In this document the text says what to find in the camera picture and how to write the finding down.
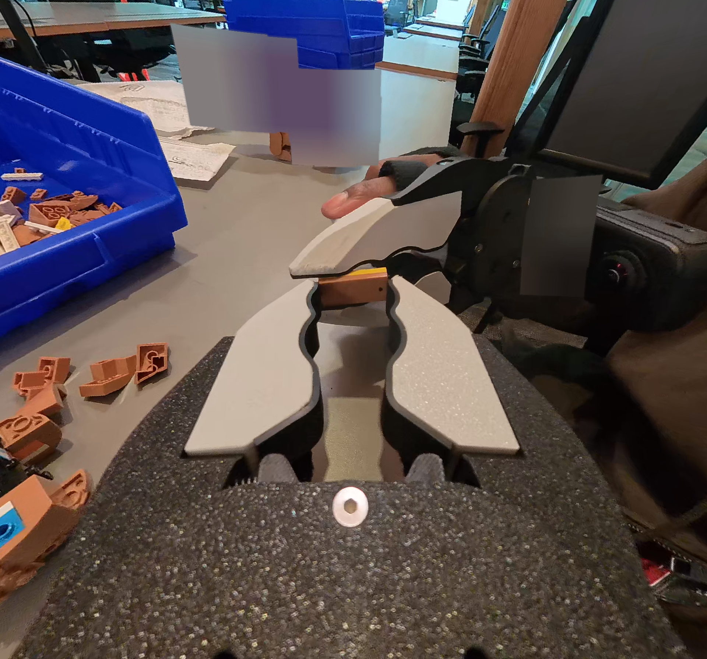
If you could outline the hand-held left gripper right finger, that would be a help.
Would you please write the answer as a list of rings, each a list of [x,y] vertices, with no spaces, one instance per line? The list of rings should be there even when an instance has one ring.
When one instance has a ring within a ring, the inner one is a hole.
[[[390,279],[389,294],[388,317],[400,342],[385,393],[396,413],[453,452],[517,454],[520,445],[472,332],[401,276]]]

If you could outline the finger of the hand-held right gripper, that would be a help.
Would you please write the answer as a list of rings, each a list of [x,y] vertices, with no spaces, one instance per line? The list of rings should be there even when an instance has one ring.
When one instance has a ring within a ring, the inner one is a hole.
[[[442,248],[460,217],[462,193],[397,205],[379,197],[333,222],[289,265],[293,278],[346,274],[395,253]]]
[[[442,305],[448,305],[450,282],[442,271],[432,271],[416,280],[414,285]]]

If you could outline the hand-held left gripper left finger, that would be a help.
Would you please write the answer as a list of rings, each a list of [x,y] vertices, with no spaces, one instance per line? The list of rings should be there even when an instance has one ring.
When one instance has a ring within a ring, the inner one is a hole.
[[[320,383],[305,333],[315,323],[317,286],[301,281],[238,329],[184,445],[186,456],[254,452],[314,409]]]

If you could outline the colourful toy brick model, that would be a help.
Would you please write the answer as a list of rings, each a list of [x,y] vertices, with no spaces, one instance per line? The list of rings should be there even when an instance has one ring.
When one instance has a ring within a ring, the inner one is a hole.
[[[79,469],[62,483],[1,449],[1,601],[32,579],[75,529],[93,491]]]

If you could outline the blue plastic bin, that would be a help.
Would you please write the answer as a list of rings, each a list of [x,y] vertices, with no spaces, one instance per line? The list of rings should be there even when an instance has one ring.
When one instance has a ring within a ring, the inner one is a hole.
[[[1,172],[16,166],[123,209],[1,255],[1,334],[172,249],[187,225],[146,115],[1,61]]]

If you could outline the person's right hand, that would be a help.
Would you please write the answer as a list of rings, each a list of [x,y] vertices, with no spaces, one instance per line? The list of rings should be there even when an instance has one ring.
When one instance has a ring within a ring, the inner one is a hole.
[[[373,199],[394,194],[397,190],[394,177],[379,175],[386,162],[383,160],[377,165],[371,166],[361,181],[333,195],[323,203],[321,207],[323,216],[331,221],[336,221]]]

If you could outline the black office chair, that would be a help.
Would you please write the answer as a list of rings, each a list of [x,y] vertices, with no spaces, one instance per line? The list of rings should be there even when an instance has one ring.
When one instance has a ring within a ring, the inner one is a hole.
[[[493,122],[466,122],[450,127],[449,143],[462,150],[462,143],[467,136],[474,137],[476,144],[472,154],[475,158],[483,158],[492,137],[504,133],[504,129]]]

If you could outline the stack of blue bins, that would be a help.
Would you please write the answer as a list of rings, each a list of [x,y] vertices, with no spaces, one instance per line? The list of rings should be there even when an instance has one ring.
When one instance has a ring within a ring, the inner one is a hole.
[[[383,6],[369,0],[223,0],[228,28],[295,39],[302,69],[374,69],[383,60]]]

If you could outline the black framed grey panel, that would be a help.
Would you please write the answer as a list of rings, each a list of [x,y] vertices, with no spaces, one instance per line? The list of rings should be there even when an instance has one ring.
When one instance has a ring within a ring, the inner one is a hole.
[[[657,189],[705,130],[706,0],[596,0],[506,155]]]

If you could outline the person's brown hooded top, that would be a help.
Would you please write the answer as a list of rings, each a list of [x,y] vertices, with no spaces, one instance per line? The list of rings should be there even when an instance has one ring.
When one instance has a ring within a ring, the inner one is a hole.
[[[706,307],[678,329],[630,331],[609,367],[648,419],[632,442],[641,484],[665,522],[706,516]]]

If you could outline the pile of toy bricks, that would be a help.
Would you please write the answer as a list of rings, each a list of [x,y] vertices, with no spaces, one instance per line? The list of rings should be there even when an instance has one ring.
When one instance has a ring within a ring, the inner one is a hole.
[[[49,188],[44,173],[16,166],[1,173],[1,254],[11,254],[122,209],[121,204],[97,194]]]

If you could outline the red black fabric item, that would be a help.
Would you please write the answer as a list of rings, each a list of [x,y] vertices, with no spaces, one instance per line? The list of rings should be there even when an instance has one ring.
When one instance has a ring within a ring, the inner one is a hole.
[[[657,598],[690,610],[706,610],[706,563],[652,540],[638,539],[643,573]]]

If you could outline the long wooden desk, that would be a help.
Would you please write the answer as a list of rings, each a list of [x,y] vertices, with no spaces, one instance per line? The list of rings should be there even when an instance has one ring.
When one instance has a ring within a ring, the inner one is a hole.
[[[22,24],[37,36],[77,35],[121,29],[145,29],[169,25],[209,25],[225,21],[220,13],[156,3],[50,3],[10,6]]]

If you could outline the wooden post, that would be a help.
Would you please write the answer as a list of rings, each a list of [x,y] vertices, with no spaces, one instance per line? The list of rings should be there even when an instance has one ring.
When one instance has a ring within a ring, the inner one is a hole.
[[[503,149],[567,0],[511,0],[476,99],[473,122],[492,122],[483,157]]]

